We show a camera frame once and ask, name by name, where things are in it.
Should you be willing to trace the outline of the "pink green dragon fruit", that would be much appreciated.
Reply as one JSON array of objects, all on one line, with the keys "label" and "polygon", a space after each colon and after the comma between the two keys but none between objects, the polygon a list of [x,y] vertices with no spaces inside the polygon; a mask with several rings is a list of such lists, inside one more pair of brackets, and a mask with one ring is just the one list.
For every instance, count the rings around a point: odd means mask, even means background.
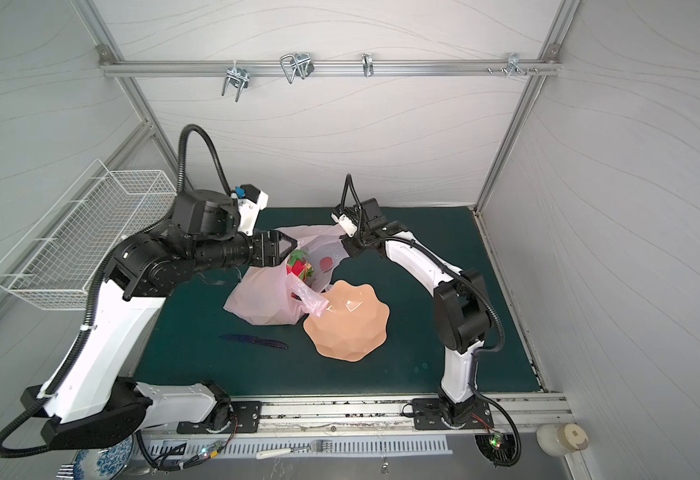
[{"label": "pink green dragon fruit", "polygon": [[313,276],[314,269],[312,264],[308,259],[308,254],[301,250],[296,249],[292,251],[287,259],[287,272],[298,277],[301,281],[308,284]]}]

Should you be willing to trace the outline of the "pink plastic bag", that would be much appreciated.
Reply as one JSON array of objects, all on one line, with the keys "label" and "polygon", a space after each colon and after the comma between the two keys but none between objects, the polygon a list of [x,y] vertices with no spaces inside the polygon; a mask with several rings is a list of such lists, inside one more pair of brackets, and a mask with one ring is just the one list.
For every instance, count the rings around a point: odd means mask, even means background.
[{"label": "pink plastic bag", "polygon": [[348,257],[339,225],[281,227],[308,254],[314,276],[306,284],[287,272],[287,260],[276,267],[251,267],[233,289],[224,309],[252,325],[294,325],[305,314],[321,315],[328,306],[322,294],[333,272]]}]

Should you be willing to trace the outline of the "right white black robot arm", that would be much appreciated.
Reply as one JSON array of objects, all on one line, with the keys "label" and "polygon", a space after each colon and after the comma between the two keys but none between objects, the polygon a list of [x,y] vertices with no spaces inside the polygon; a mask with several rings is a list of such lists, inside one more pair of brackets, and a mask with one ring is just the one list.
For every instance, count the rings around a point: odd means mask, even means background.
[{"label": "right white black robot arm", "polygon": [[345,232],[341,242],[350,257],[375,251],[432,296],[435,330],[445,349],[444,373],[437,404],[414,400],[407,416],[417,428],[460,430],[476,421],[485,429],[477,441],[481,454],[496,467],[516,465],[522,455],[519,429],[507,410],[478,386],[480,355],[501,351],[506,340],[482,274],[447,263],[402,223],[388,220],[376,199],[361,201],[350,174],[332,219]]}]

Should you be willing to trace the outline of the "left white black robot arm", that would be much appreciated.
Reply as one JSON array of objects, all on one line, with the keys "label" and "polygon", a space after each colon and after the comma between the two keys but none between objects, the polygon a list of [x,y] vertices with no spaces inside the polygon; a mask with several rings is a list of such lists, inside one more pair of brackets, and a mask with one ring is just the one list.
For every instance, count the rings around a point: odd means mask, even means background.
[{"label": "left white black robot arm", "polygon": [[125,377],[122,368],[179,285],[208,270],[278,266],[297,241],[257,228],[267,203],[260,189],[191,190],[186,173],[180,166],[169,211],[97,267],[71,349],[47,382],[24,392],[23,412],[0,431],[0,458],[111,447],[163,424],[229,425],[231,403],[215,383],[160,387]]}]

